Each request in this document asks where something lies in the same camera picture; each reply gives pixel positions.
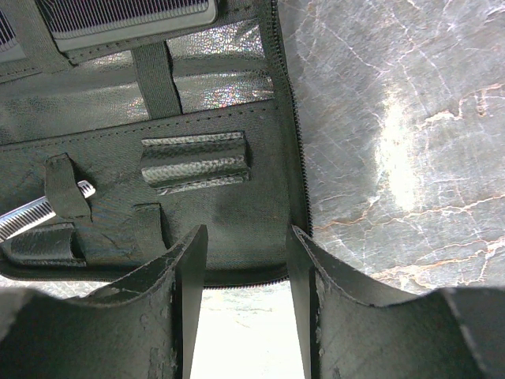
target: silver reflective lining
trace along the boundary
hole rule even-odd
[[[174,65],[185,60],[244,58],[264,60],[257,21],[248,20],[170,39]],[[272,99],[270,77],[261,70],[174,76],[184,113]]]
[[[130,51],[2,84],[0,143],[147,121]]]
[[[174,77],[182,111],[191,113],[272,99],[271,78],[262,71]]]
[[[209,55],[264,58],[260,28],[255,20],[240,21],[167,42],[175,59],[207,58]]]

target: stitching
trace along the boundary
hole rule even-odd
[[[266,110],[267,110],[267,108],[263,108],[263,109],[259,109],[257,111],[263,111],[263,112],[265,112]],[[33,149],[33,148],[45,148],[47,146],[56,146],[58,144],[72,144],[72,143],[78,142],[78,141],[96,140],[96,139],[99,139],[99,138],[118,136],[118,135],[121,135],[121,134],[136,133],[136,132],[142,132],[144,130],[151,130],[151,129],[159,129],[159,128],[163,128],[165,126],[177,126],[177,125],[181,125],[181,124],[186,124],[187,125],[187,124],[191,124],[193,122],[209,121],[209,120],[212,120],[214,118],[223,118],[223,117],[226,117],[226,116],[227,117],[233,117],[233,116],[236,116],[237,114],[244,114],[245,112],[254,113],[255,110],[254,109],[249,109],[247,111],[238,111],[236,113],[219,114],[219,115],[213,116],[213,117],[197,118],[196,120],[192,120],[192,121],[187,120],[187,121],[183,121],[183,122],[174,122],[174,123],[167,123],[167,124],[158,124],[158,125],[154,125],[154,126],[145,126],[143,128],[139,128],[139,129],[123,130],[122,132],[114,132],[114,133],[105,133],[105,134],[100,134],[98,136],[90,136],[90,137],[82,137],[82,138],[70,138],[68,140],[53,142],[53,143],[50,143],[50,144],[37,144],[37,145],[33,145],[33,146],[27,146],[27,147],[24,147],[24,148],[6,148],[6,149],[0,149],[0,152],[18,152],[18,151],[29,150],[29,149]]]
[[[17,75],[19,73],[25,73],[27,71],[33,71],[34,69],[37,69],[37,67],[30,67],[29,69],[20,69],[18,71],[13,71],[11,73],[3,73],[3,74],[0,74],[0,77],[8,77],[10,75]]]
[[[230,10],[227,10],[226,12],[224,12],[223,15],[227,15],[227,14],[230,14],[230,13],[237,13],[237,12],[240,12],[242,10],[243,11],[247,11],[247,10],[250,10],[252,7],[253,6],[244,6],[244,7],[238,7],[238,8],[230,9]],[[126,39],[124,41],[116,42],[116,43],[108,43],[107,45],[104,45],[104,46],[101,46],[101,47],[95,47],[94,49],[91,49],[89,51],[85,51],[84,53],[80,53],[80,54],[75,54],[75,55],[69,56],[69,59],[73,60],[73,59],[76,59],[77,57],[84,57],[85,55],[92,55],[92,54],[94,54],[97,51],[112,50],[112,49],[117,48],[117,47],[125,46],[125,45],[127,45],[127,44],[129,44],[131,42],[141,41],[145,37],[146,36],[144,36],[144,37],[137,37],[137,38],[134,38],[134,39]]]

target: zipper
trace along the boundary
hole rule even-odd
[[[303,181],[305,203],[307,204],[307,224],[309,229],[307,232],[309,234],[309,237],[312,237],[312,211],[310,207],[309,185],[307,183],[307,167],[305,165],[305,154],[302,142],[303,141],[302,132],[300,128],[300,116],[298,115],[297,100],[296,96],[294,95],[293,83],[291,82],[290,76],[288,75],[286,60],[284,59],[284,54],[281,48],[283,42],[279,34],[279,29],[281,28],[281,25],[279,20],[279,7],[277,5],[277,0],[271,0],[271,21],[272,21],[272,32],[275,38],[277,62],[282,70],[282,74],[286,78],[288,91],[291,97],[291,103],[293,105],[294,128],[297,134],[298,153],[300,156],[300,165],[301,165],[301,176]]]
[[[303,180],[303,188],[305,194],[305,203],[307,204],[307,224],[308,224],[308,232],[309,236],[312,237],[312,214],[310,208],[310,198],[309,198],[309,185],[307,184],[307,168],[305,166],[305,155],[304,148],[301,138],[301,128],[300,128],[300,118],[298,115],[297,109],[297,100],[293,91],[293,84],[291,82],[290,76],[288,75],[288,69],[286,64],[286,59],[284,58],[284,54],[282,51],[282,38],[281,33],[279,33],[279,29],[281,28],[279,21],[279,7],[277,5],[277,0],[271,0],[271,32],[275,43],[275,52],[276,52],[276,62],[275,64],[281,69],[282,75],[286,78],[287,82],[287,90],[290,93],[291,104],[293,108],[293,119],[294,119],[294,127],[297,135],[297,143],[298,143],[298,153],[300,156],[300,165],[301,165],[301,176]],[[284,276],[279,277],[278,279],[269,280],[264,283],[255,283],[255,284],[247,284],[247,285],[239,285],[239,286],[204,286],[205,289],[208,290],[226,290],[226,289],[243,289],[243,288],[258,288],[258,287],[266,287],[274,284],[278,284],[284,282],[289,279],[289,276],[286,274]]]

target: zipper teeth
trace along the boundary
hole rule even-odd
[[[303,180],[305,203],[307,204],[307,219],[308,219],[307,224],[309,227],[308,232],[309,232],[309,237],[312,237],[312,207],[310,205],[309,185],[308,185],[308,179],[307,179],[307,166],[305,164],[304,146],[303,146],[303,142],[302,142],[303,141],[302,131],[300,128],[300,117],[298,115],[297,99],[294,94],[293,83],[291,82],[291,78],[288,74],[287,64],[284,62],[284,59],[283,59],[283,53],[282,53],[282,48],[281,48],[282,40],[279,38],[280,21],[279,21],[279,7],[277,5],[277,0],[271,0],[271,15],[272,15],[272,17],[271,17],[272,31],[273,31],[273,36],[275,38],[275,46],[276,46],[275,49],[277,52],[277,61],[279,63],[279,66],[282,69],[282,73],[286,77],[287,84],[288,84],[288,90],[289,90],[290,96],[291,96],[291,102],[293,104],[294,127],[295,127],[296,134],[297,134],[298,153],[300,156],[301,176],[302,176],[302,180]]]
[[[231,286],[204,286],[205,290],[243,290],[249,288],[260,288],[260,287],[268,287],[273,286],[274,284],[279,284],[285,282],[289,279],[288,275],[285,275],[281,278],[270,280],[265,283],[255,283],[255,284],[244,284],[244,285],[231,285]]]
[[[305,195],[305,203],[307,204],[307,219],[308,219],[308,227],[309,227],[309,236],[312,237],[312,211],[311,211],[311,206],[310,206],[310,196],[309,196],[309,185],[308,180],[307,180],[307,167],[305,165],[305,154],[304,154],[304,147],[302,143],[302,132],[300,129],[300,118],[298,115],[298,109],[297,109],[297,100],[296,96],[294,95],[293,91],[293,84],[291,83],[290,76],[288,75],[288,70],[287,70],[287,64],[284,62],[283,59],[283,53],[282,53],[282,48],[281,48],[281,43],[282,40],[279,38],[279,8],[277,6],[277,1],[276,0],[271,0],[271,30],[273,37],[275,39],[275,52],[277,53],[277,63],[279,67],[282,70],[282,74],[286,78],[287,84],[288,84],[288,90],[290,92],[290,97],[291,97],[291,103],[293,104],[293,118],[294,118],[294,127],[296,130],[296,135],[297,135],[297,143],[298,143],[298,153],[300,156],[300,165],[301,165],[301,176],[303,180],[303,187],[304,187],[304,195]],[[289,279],[288,275],[284,275],[281,278],[278,278],[276,280],[270,280],[265,283],[258,283],[258,284],[248,284],[248,285],[243,285],[243,286],[217,286],[217,287],[204,287],[205,289],[208,290],[226,290],[226,289],[242,289],[242,288],[258,288],[258,287],[266,287],[266,286],[271,286],[277,283],[284,282]]]

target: comb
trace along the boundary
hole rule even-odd
[[[60,51],[211,24],[217,0],[36,0]]]
[[[86,180],[78,182],[77,186],[84,198],[96,192],[95,187]],[[56,213],[45,196],[22,205],[0,216],[0,242],[20,235],[55,216]]]

